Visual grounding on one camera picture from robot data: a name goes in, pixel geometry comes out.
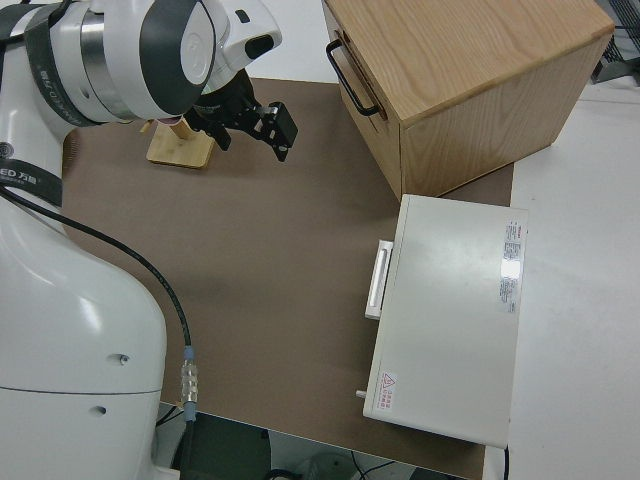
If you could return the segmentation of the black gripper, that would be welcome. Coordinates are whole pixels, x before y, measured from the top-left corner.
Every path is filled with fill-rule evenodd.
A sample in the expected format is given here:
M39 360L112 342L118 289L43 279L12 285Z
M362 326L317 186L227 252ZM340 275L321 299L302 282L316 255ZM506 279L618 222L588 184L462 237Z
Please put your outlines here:
M272 148L280 162L286 160L298 134L297 125L284 103L262 106L256 99L246 72L237 73L218 90L203 93L191 108L191 129L211 133L223 151L231 144L225 127L253 134L255 139Z

